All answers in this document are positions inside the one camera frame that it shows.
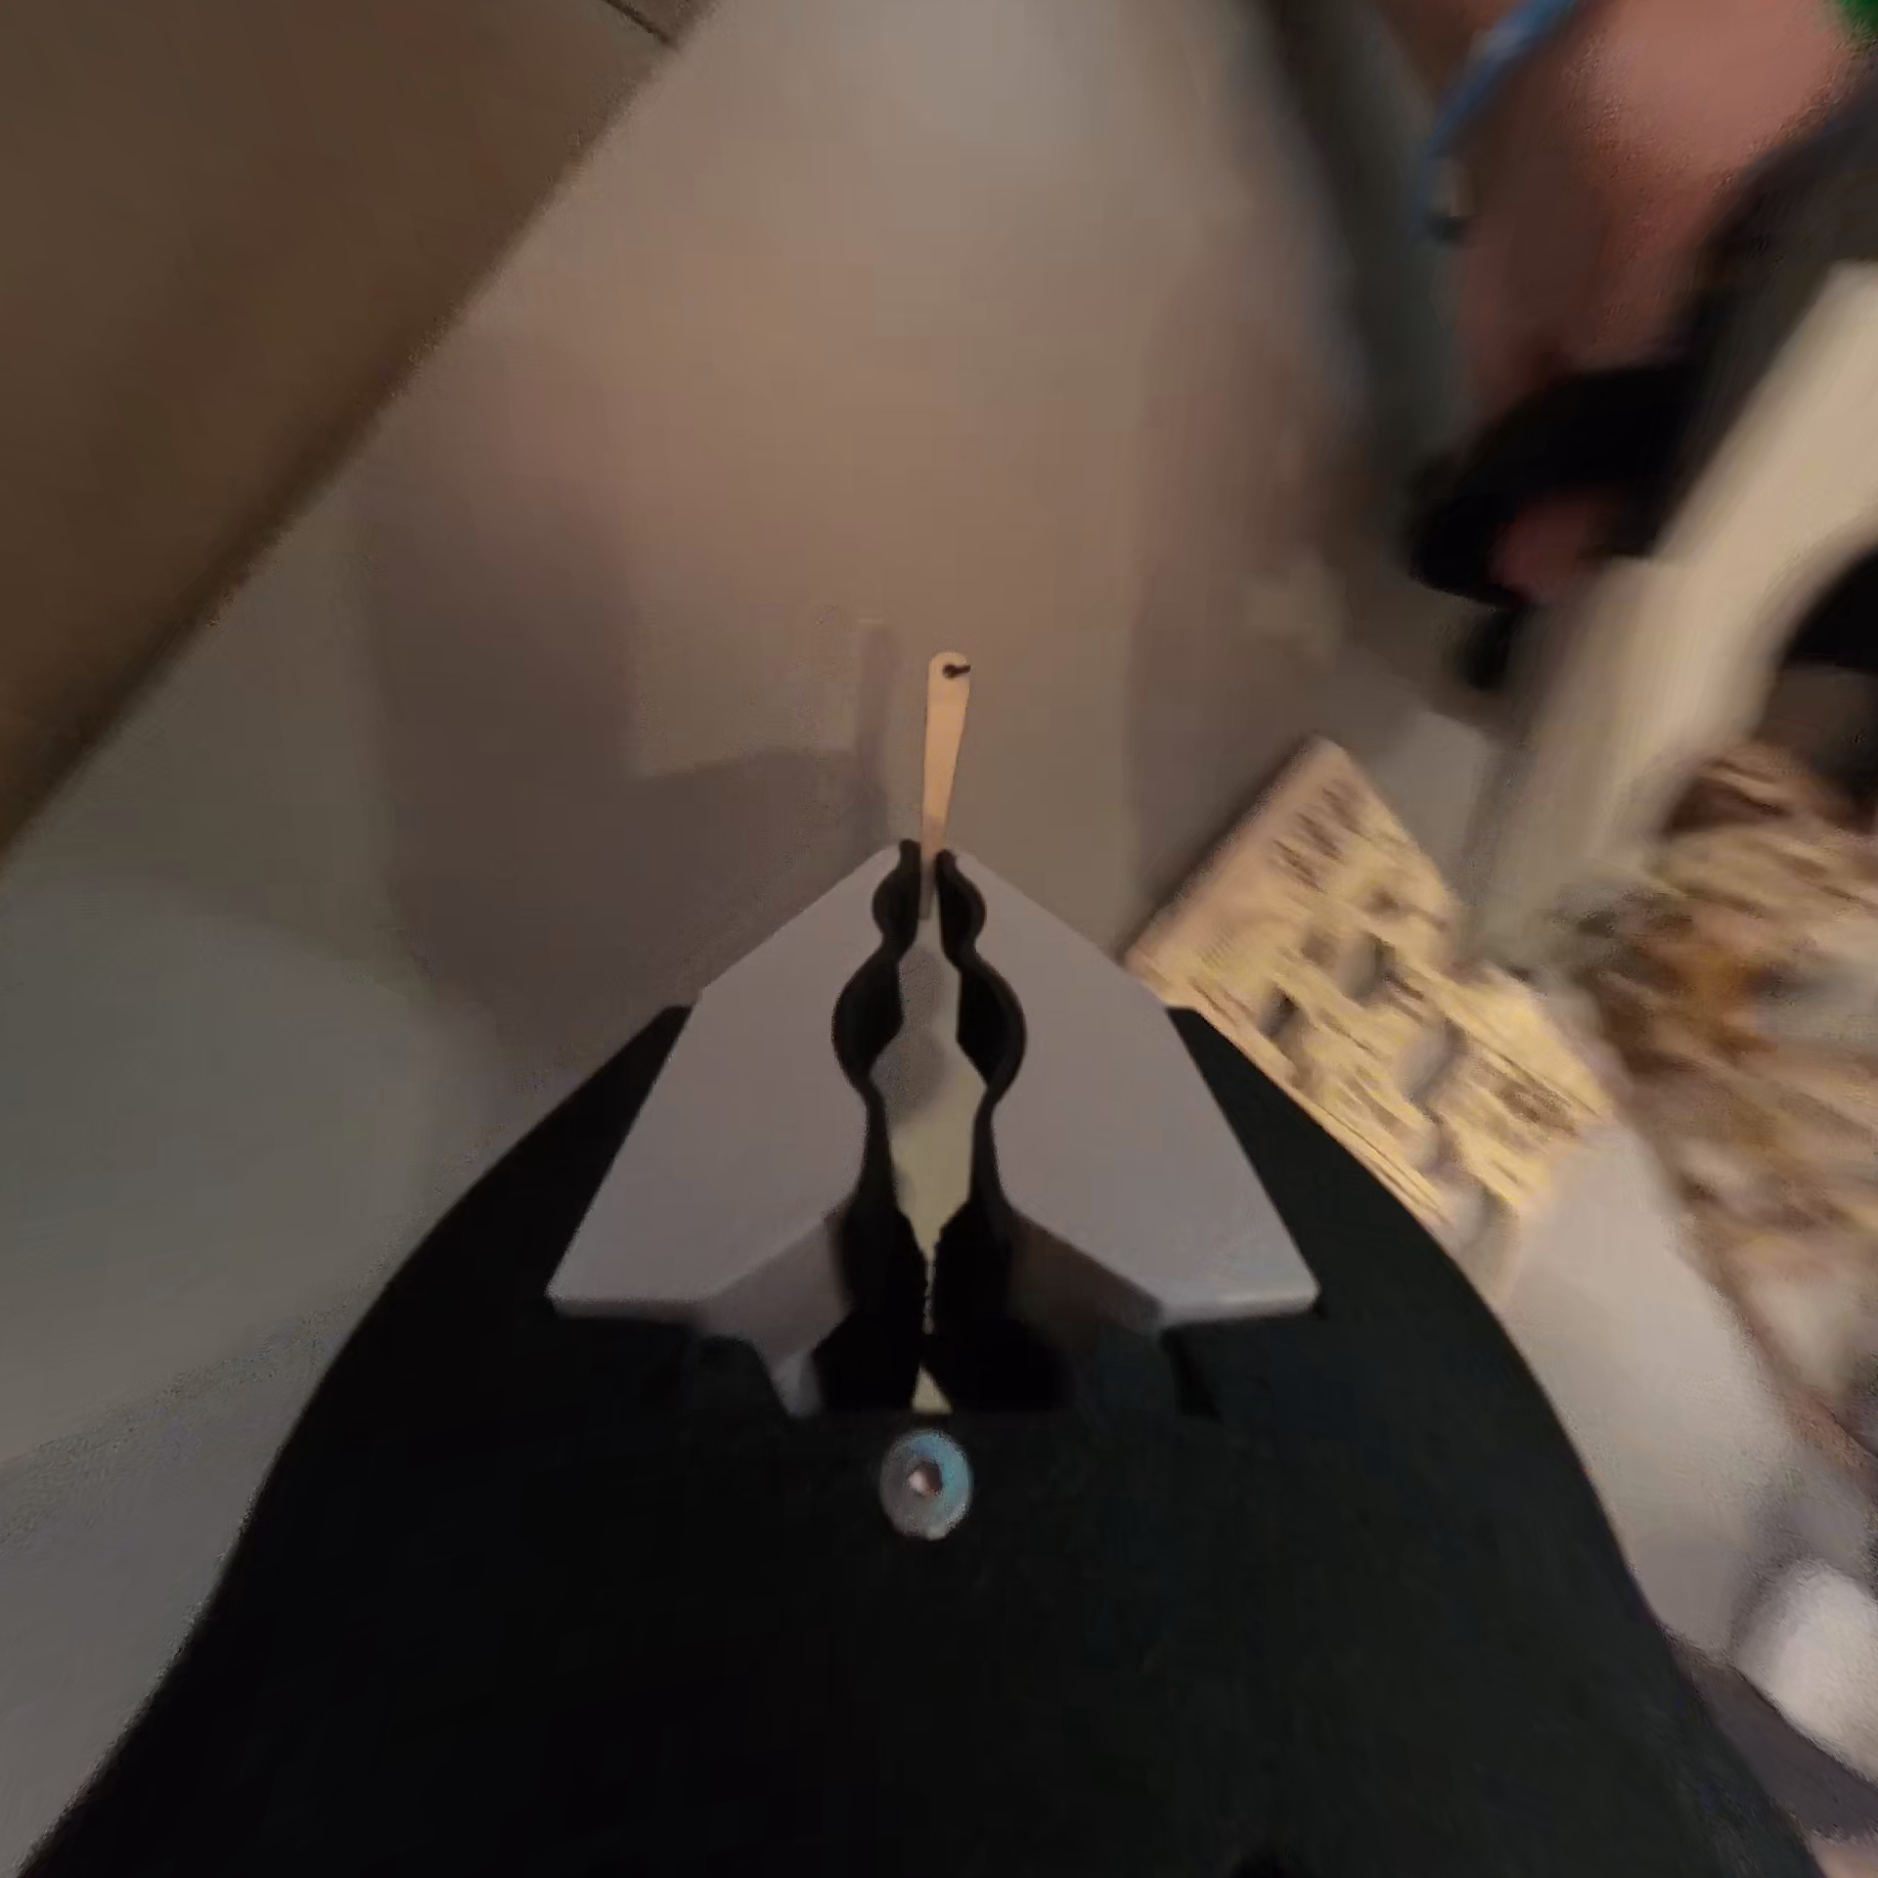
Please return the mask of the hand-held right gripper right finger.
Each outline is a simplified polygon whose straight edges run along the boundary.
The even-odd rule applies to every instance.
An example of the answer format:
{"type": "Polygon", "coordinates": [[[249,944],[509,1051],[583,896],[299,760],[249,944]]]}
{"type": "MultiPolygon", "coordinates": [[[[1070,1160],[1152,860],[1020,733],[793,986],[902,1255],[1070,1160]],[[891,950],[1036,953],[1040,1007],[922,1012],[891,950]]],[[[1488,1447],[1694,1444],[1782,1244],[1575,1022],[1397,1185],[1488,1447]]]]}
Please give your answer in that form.
{"type": "Polygon", "coordinates": [[[1172,1012],[994,873],[935,863],[982,1083],[929,1307],[939,1384],[1063,1384],[1111,1333],[1313,1313],[1320,1286],[1172,1012]]]}

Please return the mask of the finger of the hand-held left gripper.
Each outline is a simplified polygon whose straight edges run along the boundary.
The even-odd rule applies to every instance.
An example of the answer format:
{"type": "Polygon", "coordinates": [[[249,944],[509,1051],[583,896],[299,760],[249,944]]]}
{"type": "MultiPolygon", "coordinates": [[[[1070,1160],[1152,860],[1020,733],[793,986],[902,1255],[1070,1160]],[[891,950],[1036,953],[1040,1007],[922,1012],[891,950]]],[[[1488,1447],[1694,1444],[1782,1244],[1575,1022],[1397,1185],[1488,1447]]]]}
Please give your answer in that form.
{"type": "Polygon", "coordinates": [[[1472,862],[1486,953],[1534,965],[1631,869],[1686,774],[1748,733],[1813,595],[1875,546],[1877,280],[1829,275],[1653,553],[1542,621],[1472,862]]]}

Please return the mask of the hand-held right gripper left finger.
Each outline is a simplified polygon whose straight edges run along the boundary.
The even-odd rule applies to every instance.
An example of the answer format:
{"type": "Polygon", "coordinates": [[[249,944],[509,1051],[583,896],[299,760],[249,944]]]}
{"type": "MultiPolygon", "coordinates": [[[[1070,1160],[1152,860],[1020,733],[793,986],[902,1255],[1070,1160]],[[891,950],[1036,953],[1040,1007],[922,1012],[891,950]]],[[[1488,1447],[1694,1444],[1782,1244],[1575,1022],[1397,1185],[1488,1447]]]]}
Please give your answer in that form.
{"type": "Polygon", "coordinates": [[[562,1317],[743,1342],[789,1413],[818,1412],[813,1357],[851,1309],[842,1219],[881,1135],[837,1005],[881,967],[896,1037],[920,890],[914,844],[879,851],[697,995],[548,1285],[562,1317]]]}

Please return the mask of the wooden model assembly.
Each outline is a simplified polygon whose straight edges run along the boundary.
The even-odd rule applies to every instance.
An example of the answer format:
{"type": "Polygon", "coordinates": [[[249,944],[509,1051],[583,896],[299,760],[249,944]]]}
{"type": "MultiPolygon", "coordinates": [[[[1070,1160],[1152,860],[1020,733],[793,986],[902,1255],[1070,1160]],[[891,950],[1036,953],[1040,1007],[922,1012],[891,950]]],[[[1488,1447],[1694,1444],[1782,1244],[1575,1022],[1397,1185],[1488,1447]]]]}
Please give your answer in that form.
{"type": "Polygon", "coordinates": [[[1873,1185],[1875,834],[1797,756],[1691,774],[1576,928],[1575,976],[1635,1120],[1686,1185],[1873,1185]]]}

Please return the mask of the thin wooden stick part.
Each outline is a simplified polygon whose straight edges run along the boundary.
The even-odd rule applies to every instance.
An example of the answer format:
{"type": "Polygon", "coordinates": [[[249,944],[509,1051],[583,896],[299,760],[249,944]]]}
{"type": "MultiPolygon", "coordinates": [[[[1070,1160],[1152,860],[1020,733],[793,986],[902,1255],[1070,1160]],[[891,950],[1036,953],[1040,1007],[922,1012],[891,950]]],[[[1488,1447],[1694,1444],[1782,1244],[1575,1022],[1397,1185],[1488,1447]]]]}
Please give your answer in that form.
{"type": "Polygon", "coordinates": [[[962,744],[968,725],[973,661],[951,649],[927,669],[922,792],[918,846],[931,869],[947,848],[962,744]]]}

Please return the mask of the laser-cut wooden parts sheet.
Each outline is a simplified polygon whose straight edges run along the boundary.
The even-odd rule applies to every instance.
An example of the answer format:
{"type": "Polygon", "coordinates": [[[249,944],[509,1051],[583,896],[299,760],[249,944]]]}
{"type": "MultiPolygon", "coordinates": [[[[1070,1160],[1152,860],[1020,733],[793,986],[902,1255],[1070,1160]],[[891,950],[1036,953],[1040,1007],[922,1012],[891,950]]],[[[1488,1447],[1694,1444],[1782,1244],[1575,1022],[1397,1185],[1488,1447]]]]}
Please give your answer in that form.
{"type": "Polygon", "coordinates": [[[1497,1300],[1610,1103],[1545,1002],[1466,936],[1435,862],[1349,752],[1313,738],[1124,962],[1269,1075],[1497,1300]]]}

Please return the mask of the person's left hand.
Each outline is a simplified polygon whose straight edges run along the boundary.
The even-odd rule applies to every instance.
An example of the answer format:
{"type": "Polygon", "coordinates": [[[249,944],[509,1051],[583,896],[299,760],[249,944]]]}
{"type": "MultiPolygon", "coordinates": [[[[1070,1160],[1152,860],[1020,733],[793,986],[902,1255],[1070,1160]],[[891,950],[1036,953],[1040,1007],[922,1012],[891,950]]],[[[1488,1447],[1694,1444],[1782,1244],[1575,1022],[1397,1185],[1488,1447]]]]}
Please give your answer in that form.
{"type": "Polygon", "coordinates": [[[1458,149],[1478,409],[1655,352],[1735,188],[1841,106],[1864,61],[1843,5],[1569,5],[1458,149]]]}

